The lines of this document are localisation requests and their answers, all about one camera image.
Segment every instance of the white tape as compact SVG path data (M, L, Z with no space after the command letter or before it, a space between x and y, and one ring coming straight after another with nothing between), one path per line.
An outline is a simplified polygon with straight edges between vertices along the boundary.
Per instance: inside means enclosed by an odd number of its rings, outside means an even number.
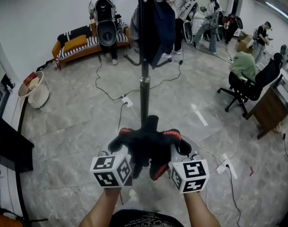
M206 120L204 119L203 115L199 112L196 111L196 114L199 116L200 120L202 121L202 123L204 124L204 126L208 126L208 123L206 122Z

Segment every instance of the cap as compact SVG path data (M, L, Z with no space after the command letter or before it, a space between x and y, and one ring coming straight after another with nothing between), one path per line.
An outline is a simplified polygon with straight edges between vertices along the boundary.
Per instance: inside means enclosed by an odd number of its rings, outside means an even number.
M267 21L267 22L265 22L265 24L268 25L269 28L271 28L271 24L270 24L270 22Z

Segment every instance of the black glove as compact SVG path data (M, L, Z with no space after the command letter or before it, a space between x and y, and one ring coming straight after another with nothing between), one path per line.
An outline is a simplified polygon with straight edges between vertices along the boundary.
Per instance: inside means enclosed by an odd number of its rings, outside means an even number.
M111 153L119 151L123 144L127 146L131 162L135 164L134 179L140 175L143 166L149 166L151 160L149 175L154 181L157 180L168 169L168 163L171 161L171 145L175 144L176 149L179 149L180 132L175 129L158 132L158 120L157 116L151 115L137 131L122 128L108 146Z

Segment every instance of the metal pole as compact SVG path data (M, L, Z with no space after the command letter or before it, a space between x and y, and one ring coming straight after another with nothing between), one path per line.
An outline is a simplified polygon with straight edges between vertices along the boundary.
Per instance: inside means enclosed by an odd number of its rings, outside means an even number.
M139 18L140 18L140 61L142 62L142 75L140 77L140 101L141 101L141 125L143 126L146 118L148 116L149 109L149 87L150 87L150 77L149 77L149 63L148 58L148 48L147 43L148 37L148 27L147 23L147 12L149 11L149 6L151 6L148 0L139 0Z

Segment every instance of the ceiling light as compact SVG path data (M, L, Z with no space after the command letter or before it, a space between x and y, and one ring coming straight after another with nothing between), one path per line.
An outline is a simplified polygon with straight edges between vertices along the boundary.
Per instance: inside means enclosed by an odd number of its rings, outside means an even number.
M283 15L285 18L288 19L288 16L286 13L282 12L280 9L276 8L275 6L273 6L272 4L270 4L269 2L266 2L266 4L268 6L270 6L272 9L276 10L278 13L280 13L281 15Z

